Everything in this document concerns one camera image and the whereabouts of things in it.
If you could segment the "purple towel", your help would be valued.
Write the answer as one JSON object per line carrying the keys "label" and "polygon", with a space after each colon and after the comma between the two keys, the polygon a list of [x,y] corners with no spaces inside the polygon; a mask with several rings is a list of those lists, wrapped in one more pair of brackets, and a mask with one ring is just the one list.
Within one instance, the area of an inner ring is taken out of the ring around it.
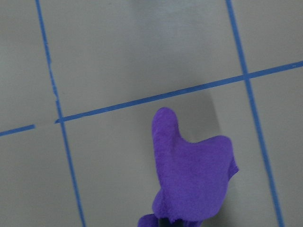
{"label": "purple towel", "polygon": [[179,132],[176,114],[167,107],[153,117],[152,139],[160,190],[153,213],[142,216],[138,226],[201,226],[219,212],[229,181],[239,170],[232,141],[219,135],[188,142]]}

